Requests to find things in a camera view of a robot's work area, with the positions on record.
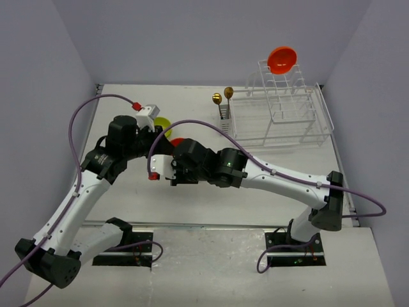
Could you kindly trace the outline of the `orange bowl front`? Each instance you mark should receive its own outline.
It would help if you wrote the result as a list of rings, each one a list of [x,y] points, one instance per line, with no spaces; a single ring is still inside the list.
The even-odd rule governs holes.
[[[174,138],[174,139],[171,140],[171,144],[173,146],[178,146],[183,140],[184,140],[184,138]]]

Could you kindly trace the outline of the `orange bowl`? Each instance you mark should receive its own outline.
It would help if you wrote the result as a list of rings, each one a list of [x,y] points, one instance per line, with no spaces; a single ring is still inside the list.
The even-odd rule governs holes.
[[[288,46],[274,49],[267,59],[267,66],[272,74],[286,74],[297,63],[297,53]]]
[[[184,138],[174,138],[174,139],[171,140],[171,144],[173,146],[178,146],[183,140],[184,140]]]

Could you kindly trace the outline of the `green bowl back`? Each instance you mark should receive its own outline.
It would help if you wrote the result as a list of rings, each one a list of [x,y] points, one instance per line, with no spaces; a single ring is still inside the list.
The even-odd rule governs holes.
[[[172,129],[169,128],[170,125],[171,125],[171,122],[170,122],[167,118],[160,117],[160,116],[159,116],[159,117],[156,117],[156,118],[154,119],[154,124],[155,124],[155,125],[158,125],[158,126],[161,126],[163,130],[166,130],[166,129],[167,129],[167,132],[165,133],[165,137],[166,137],[166,138],[170,138],[170,137],[171,137]]]

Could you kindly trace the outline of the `orange bowl back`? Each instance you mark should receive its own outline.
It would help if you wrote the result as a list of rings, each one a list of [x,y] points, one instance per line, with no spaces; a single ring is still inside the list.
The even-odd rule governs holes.
[[[272,74],[286,74],[297,63],[297,53],[288,46],[274,49],[267,59],[267,66]]]

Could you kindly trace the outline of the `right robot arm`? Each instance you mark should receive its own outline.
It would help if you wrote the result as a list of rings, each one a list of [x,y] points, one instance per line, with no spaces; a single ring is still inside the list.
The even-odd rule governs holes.
[[[173,186],[204,181],[220,188],[268,191],[307,205],[288,225],[285,243],[292,251],[300,251],[322,230],[337,232],[342,228],[344,178],[338,171],[308,175],[248,158],[235,148],[214,152],[193,139],[184,139],[176,146],[171,165],[176,172]]]

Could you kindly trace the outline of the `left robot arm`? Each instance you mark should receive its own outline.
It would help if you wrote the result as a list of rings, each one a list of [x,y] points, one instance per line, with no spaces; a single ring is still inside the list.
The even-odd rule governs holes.
[[[129,161],[146,157],[163,131],[148,115],[114,117],[108,133],[98,139],[80,166],[76,183],[57,211],[32,238],[20,239],[15,252],[25,268],[58,288],[65,288],[89,260],[108,249],[128,250],[132,227],[116,217],[108,219],[88,240],[75,236],[91,209],[127,168]]]

